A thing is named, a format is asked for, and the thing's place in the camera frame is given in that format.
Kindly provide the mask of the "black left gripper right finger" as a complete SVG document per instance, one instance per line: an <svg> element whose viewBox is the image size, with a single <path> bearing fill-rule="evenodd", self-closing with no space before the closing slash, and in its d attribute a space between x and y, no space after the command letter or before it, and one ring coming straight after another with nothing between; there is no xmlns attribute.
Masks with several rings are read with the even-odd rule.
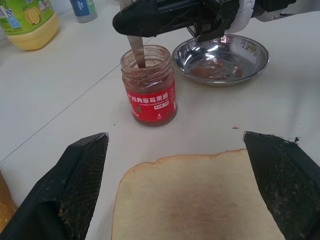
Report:
<svg viewBox="0 0 320 240"><path fill-rule="evenodd" d="M260 195L286 240L320 238L320 167L296 141L243 134Z"/></svg>

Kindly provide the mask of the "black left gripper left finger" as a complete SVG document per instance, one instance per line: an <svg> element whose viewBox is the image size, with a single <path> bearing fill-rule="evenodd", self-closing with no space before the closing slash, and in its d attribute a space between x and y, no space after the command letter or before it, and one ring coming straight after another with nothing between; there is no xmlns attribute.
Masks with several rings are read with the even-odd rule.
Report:
<svg viewBox="0 0 320 240"><path fill-rule="evenodd" d="M84 240L100 194L109 135L69 145L8 222L2 240Z"/></svg>

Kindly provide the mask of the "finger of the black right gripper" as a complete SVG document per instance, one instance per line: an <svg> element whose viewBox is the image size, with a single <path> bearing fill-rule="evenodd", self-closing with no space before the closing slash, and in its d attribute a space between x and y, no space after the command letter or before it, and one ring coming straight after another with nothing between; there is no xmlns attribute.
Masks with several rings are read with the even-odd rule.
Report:
<svg viewBox="0 0 320 240"><path fill-rule="evenodd" d="M117 13L112 25L121 35L156 37L192 25L194 11L158 12L156 0L137 0Z"/></svg>
<svg viewBox="0 0 320 240"><path fill-rule="evenodd" d="M201 0L157 0L158 12L179 12L195 11L202 8L204 3Z"/></svg>

